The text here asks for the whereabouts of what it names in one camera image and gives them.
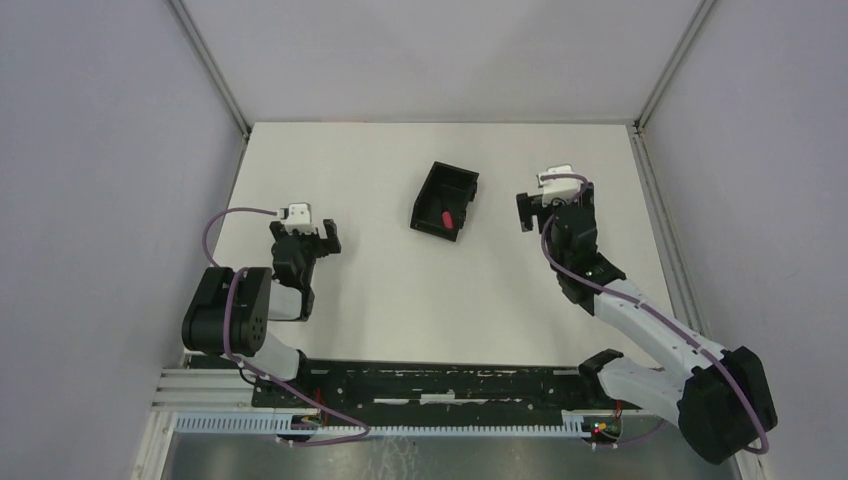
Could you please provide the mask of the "red handled screwdriver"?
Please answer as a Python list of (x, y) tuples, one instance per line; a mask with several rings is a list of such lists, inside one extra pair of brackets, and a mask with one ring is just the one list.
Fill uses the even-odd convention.
[(441, 221), (442, 221), (442, 226), (445, 229), (447, 229), (447, 230), (454, 230), (455, 229), (453, 216), (448, 210), (444, 210), (441, 213)]

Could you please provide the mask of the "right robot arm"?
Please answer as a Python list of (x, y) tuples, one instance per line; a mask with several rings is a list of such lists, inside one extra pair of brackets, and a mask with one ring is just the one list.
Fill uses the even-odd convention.
[(768, 453), (778, 417), (760, 357), (744, 346), (725, 348), (656, 307), (600, 252), (593, 185), (564, 178), (563, 187), (517, 195), (522, 230), (538, 231), (542, 254), (572, 304), (657, 363), (649, 368), (617, 350), (602, 351), (579, 367), (589, 387), (676, 427), (711, 464), (741, 451)]

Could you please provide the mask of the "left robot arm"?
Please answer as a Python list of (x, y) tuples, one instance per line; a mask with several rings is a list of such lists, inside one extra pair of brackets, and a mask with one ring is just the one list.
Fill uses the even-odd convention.
[(341, 252), (335, 221), (325, 219), (323, 227), (324, 237), (273, 221), (269, 267), (249, 267), (241, 275), (229, 267), (207, 268), (182, 323), (184, 347), (268, 377), (297, 378), (305, 354), (271, 335), (269, 324), (310, 318), (316, 262)]

